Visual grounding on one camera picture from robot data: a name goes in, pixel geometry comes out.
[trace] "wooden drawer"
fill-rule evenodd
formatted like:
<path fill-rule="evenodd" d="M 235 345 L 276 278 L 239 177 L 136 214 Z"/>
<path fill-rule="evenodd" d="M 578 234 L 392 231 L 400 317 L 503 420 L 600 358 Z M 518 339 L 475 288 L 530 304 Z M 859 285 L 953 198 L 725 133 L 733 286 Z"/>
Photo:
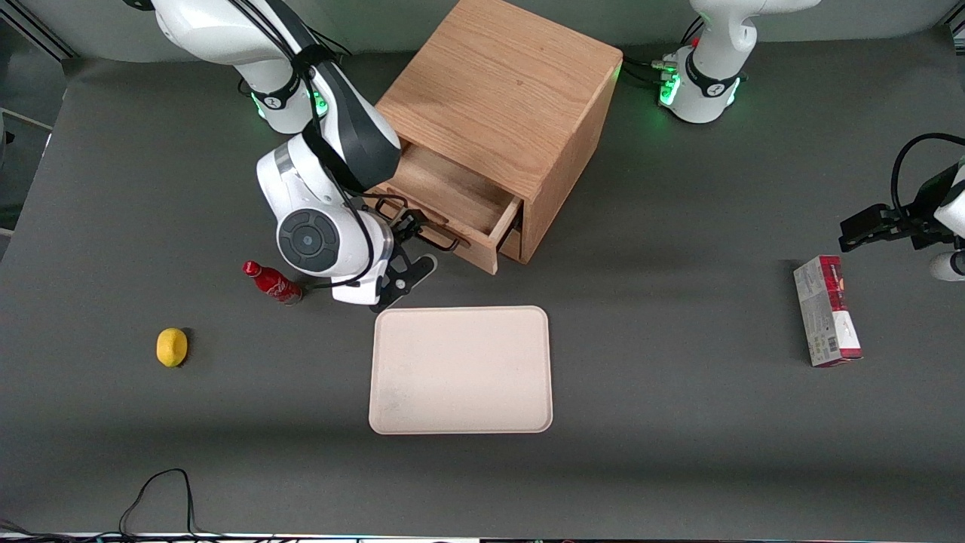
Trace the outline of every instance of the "wooden drawer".
<path fill-rule="evenodd" d="M 404 196 L 435 223 L 424 235 L 489 273 L 522 201 L 486 178 L 417 145 L 405 144 L 396 176 L 374 192 Z"/>

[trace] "bottle cap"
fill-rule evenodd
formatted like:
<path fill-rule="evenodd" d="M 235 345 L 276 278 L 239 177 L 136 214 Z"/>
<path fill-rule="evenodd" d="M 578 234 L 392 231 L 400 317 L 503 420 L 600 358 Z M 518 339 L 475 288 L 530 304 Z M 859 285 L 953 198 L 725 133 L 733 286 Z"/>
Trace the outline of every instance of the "bottle cap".
<path fill-rule="evenodd" d="M 255 277 L 262 272 L 262 267 L 254 260 L 245 262 L 241 269 L 244 270 L 245 275 L 248 275 L 249 277 Z"/>

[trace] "red bottle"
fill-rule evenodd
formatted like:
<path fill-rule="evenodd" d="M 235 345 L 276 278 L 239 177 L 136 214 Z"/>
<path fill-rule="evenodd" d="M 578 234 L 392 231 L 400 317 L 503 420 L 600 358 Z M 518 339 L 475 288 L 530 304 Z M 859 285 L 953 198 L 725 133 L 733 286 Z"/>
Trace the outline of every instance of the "red bottle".
<path fill-rule="evenodd" d="M 262 266 L 254 260 L 249 260 L 241 267 L 245 274 L 255 279 L 259 290 L 285 305 L 295 305 L 301 300 L 301 287 L 285 279 L 285 276 L 274 268 Z"/>

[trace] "gray tabletop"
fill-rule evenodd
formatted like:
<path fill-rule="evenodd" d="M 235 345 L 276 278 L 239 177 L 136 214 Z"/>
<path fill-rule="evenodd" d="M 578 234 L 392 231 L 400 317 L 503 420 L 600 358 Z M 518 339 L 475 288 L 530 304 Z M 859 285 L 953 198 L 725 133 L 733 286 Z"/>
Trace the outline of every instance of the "gray tabletop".
<path fill-rule="evenodd" d="M 346 70 L 374 100 L 407 58 Z M 866 358 L 828 370 L 807 363 L 790 280 L 887 200 L 905 141 L 961 132 L 947 33 L 762 44 L 710 126 L 619 85 L 532 264 L 491 277 L 441 255 L 401 303 L 545 308 L 555 420 L 523 436 L 376 435 L 372 313 L 327 295 L 285 308 L 241 273 L 284 268 L 254 166 L 285 136 L 232 70 L 68 71 L 0 265 L 0 516 L 110 529 L 180 466 L 221 531 L 965 538 L 962 286 L 908 243 L 846 255 Z M 960 155 L 916 150 L 906 193 Z M 178 370 L 153 357 L 167 327 L 193 334 Z M 132 521 L 182 518 L 171 478 Z"/>

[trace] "lemon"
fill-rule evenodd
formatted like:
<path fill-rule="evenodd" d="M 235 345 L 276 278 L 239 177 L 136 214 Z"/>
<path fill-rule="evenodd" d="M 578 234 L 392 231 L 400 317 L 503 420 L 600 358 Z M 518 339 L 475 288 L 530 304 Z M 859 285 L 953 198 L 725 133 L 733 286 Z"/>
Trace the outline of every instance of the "lemon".
<path fill-rule="evenodd" d="M 157 335 L 157 360 L 173 368 L 187 356 L 187 336 L 180 329 L 165 329 Z"/>

